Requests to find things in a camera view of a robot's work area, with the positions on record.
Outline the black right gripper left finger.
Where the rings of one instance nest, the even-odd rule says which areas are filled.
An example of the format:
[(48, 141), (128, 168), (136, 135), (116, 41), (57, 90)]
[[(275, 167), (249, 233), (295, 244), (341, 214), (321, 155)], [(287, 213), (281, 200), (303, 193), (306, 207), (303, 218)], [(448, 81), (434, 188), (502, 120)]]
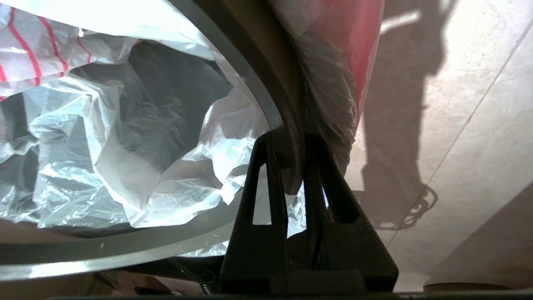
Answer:
[[(261, 166), (268, 180), (271, 224), (253, 224)], [(272, 276), (288, 271), (288, 216), (272, 133), (253, 147), (241, 202), (219, 275), (223, 293), (269, 293)]]

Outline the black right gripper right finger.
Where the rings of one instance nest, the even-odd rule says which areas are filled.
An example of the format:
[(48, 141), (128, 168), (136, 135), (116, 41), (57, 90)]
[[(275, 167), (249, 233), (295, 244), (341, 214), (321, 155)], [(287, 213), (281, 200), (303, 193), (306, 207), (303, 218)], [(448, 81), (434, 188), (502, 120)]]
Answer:
[(306, 233), (314, 271), (356, 272), (365, 289), (392, 292), (399, 270), (345, 182), (326, 142), (305, 135)]

